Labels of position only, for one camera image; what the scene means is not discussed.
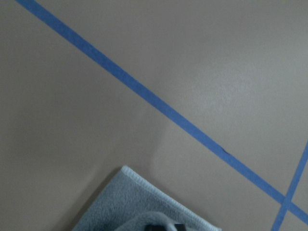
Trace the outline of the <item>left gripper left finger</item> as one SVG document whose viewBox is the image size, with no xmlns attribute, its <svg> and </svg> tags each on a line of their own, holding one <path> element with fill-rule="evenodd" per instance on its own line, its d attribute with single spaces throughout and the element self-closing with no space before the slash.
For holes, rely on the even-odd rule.
<svg viewBox="0 0 308 231">
<path fill-rule="evenodd" d="M 164 226 L 161 225 L 147 225 L 145 231 L 164 231 Z"/>
</svg>

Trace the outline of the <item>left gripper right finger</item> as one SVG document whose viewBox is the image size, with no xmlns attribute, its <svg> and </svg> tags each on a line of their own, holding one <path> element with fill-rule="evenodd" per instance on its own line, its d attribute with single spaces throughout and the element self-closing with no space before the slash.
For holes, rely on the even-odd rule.
<svg viewBox="0 0 308 231">
<path fill-rule="evenodd" d="M 186 231 L 186 226 L 184 224 L 174 224 L 177 231 Z"/>
</svg>

